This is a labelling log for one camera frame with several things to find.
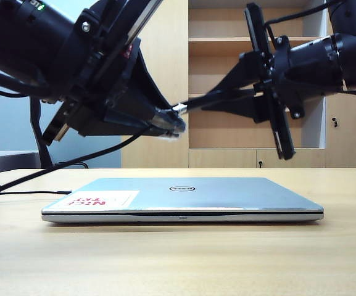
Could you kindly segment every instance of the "table surface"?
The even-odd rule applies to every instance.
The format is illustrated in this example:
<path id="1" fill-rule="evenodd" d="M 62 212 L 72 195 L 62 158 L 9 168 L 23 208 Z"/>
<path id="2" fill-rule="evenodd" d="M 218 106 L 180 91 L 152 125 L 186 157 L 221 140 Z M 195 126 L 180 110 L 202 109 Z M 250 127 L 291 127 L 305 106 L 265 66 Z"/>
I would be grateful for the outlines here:
<path id="1" fill-rule="evenodd" d="M 34 170 L 0 173 L 6 183 Z M 58 196 L 0 196 L 0 295 L 356 295 L 356 169 L 60 170 L 10 190 L 97 178 L 266 177 L 325 208 L 311 223 L 41 220 Z"/>

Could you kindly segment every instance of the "silver laptop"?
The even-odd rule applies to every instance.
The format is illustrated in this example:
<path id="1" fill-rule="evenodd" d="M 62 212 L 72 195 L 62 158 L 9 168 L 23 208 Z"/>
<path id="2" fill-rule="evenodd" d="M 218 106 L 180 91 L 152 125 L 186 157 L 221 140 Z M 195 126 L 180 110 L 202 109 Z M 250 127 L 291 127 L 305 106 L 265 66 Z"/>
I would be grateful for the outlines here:
<path id="1" fill-rule="evenodd" d="M 97 179 L 42 209 L 58 223 L 309 221 L 323 207 L 265 178 Z"/>

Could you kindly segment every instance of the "wooden cabinet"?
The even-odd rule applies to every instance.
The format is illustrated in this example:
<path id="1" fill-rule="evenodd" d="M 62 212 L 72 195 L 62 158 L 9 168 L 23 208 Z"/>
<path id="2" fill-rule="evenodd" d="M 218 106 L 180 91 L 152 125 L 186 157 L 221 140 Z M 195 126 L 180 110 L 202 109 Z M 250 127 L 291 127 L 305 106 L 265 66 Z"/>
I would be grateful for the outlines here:
<path id="1" fill-rule="evenodd" d="M 265 20 L 292 14 L 322 1 L 256 1 Z M 244 1 L 189 2 L 189 97 L 214 87 L 238 62 L 239 54 L 252 50 Z M 288 35 L 292 46 L 306 43 L 327 32 L 327 14 L 273 25 L 276 36 Z M 189 115 L 189 167 L 324 167 L 324 99 L 308 103 L 307 116 L 293 120 L 291 134 L 298 151 L 294 160 L 276 161 L 270 123 L 223 112 L 194 112 Z"/>
<path id="2" fill-rule="evenodd" d="M 326 126 L 326 166 L 356 167 L 356 96 L 328 97 Z"/>

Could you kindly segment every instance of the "light blue wall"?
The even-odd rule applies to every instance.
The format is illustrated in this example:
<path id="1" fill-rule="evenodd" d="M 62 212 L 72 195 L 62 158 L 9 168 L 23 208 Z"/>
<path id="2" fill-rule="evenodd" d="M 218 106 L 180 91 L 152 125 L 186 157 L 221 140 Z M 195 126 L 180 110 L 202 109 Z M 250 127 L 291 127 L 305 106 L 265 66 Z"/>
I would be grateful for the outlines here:
<path id="1" fill-rule="evenodd" d="M 48 4 L 75 20 L 83 8 L 95 0 L 46 0 Z M 60 104 L 42 104 L 41 128 L 44 130 Z M 61 142 L 54 142 L 49 151 L 53 162 L 61 162 L 116 145 L 120 136 L 81 137 L 70 129 Z M 0 96 L 0 150 L 37 150 L 30 126 L 29 100 Z M 87 161 L 90 167 L 120 167 L 120 152 Z"/>

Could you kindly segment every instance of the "sticker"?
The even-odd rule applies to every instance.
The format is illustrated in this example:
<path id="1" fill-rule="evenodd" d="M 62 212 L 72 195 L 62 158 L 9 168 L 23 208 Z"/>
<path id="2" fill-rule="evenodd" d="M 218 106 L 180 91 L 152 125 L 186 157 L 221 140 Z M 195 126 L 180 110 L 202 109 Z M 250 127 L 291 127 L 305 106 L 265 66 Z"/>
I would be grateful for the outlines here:
<path id="1" fill-rule="evenodd" d="M 78 191 L 51 205 L 49 210 L 118 210 L 127 208 L 139 191 Z"/>

